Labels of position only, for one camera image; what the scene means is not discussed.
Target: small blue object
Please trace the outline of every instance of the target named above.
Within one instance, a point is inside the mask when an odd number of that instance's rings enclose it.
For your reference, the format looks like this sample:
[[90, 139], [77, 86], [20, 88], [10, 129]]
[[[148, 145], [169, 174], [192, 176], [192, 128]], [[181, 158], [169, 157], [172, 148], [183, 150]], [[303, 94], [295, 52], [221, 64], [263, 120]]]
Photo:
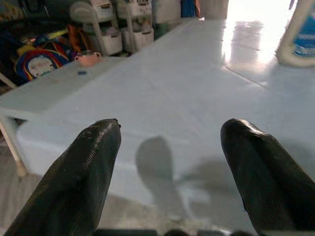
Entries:
[[86, 75], [87, 72], [85, 70], [79, 70], [78, 75]]

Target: white plastic bottle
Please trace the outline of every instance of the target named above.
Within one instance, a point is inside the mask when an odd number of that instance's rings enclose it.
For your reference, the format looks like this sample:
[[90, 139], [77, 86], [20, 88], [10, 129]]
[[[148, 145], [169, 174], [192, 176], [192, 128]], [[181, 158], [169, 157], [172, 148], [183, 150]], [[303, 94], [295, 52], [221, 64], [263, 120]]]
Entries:
[[299, 0], [277, 50], [279, 63], [315, 66], [315, 0]]

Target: pink cup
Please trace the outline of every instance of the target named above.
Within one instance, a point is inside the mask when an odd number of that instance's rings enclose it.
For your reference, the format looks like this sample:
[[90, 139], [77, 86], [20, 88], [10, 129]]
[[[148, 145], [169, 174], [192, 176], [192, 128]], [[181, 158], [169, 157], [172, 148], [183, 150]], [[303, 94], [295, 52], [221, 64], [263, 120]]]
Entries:
[[91, 51], [84, 51], [78, 53], [74, 58], [74, 61], [79, 62], [82, 66], [93, 66], [95, 63], [101, 60], [100, 53], [92, 53]]

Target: colorful backpack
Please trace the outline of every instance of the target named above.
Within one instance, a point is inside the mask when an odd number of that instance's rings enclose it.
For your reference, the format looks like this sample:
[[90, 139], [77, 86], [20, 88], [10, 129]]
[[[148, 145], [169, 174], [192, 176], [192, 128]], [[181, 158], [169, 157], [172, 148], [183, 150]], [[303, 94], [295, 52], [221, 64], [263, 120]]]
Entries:
[[18, 58], [15, 63], [15, 71], [26, 83], [68, 62], [68, 58], [60, 52], [35, 48]]

